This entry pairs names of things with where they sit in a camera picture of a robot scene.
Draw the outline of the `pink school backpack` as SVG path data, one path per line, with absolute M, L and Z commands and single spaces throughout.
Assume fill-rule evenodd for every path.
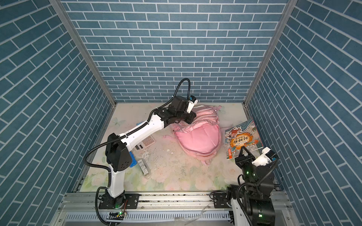
M 172 124 L 174 137 L 163 139 L 176 141 L 184 152 L 204 165 L 209 165 L 221 147 L 221 127 L 217 112 L 222 107 L 212 105 L 195 106 L 192 111 L 196 118 L 191 124 L 180 122 Z

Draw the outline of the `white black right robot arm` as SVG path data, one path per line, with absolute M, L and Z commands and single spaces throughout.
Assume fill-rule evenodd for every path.
M 236 226 L 274 226 L 276 214 L 270 196 L 279 161 L 279 156 L 268 147 L 259 157 L 242 147 L 235 158 L 235 164 L 242 169 L 238 184 L 230 185 L 225 191 L 212 191 L 209 197 L 214 207 L 232 208 Z

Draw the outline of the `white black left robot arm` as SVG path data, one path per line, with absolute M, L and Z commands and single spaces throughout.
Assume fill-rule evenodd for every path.
M 196 113 L 192 109 L 197 103 L 198 100 L 194 96 L 188 98 L 174 96 L 166 104 L 152 110 L 146 121 L 120 135 L 111 134 L 107 142 L 92 148 L 85 154 L 83 158 L 85 165 L 107 170 L 107 186 L 99 187 L 96 192 L 96 201 L 101 201 L 103 208 L 120 209 L 126 207 L 124 177 L 125 170 L 132 163 L 130 154 L 132 149 L 153 133 L 166 128 L 170 124 L 181 121 L 191 124 L 196 118 Z M 108 166 L 89 162 L 88 157 L 104 146 L 106 147 L 105 155 Z

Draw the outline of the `colourful illustrated children's book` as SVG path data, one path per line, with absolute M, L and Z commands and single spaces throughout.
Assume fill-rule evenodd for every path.
M 239 156 L 243 147 L 252 152 L 261 150 L 264 145 L 252 119 L 225 131 L 226 159 L 231 160 Z

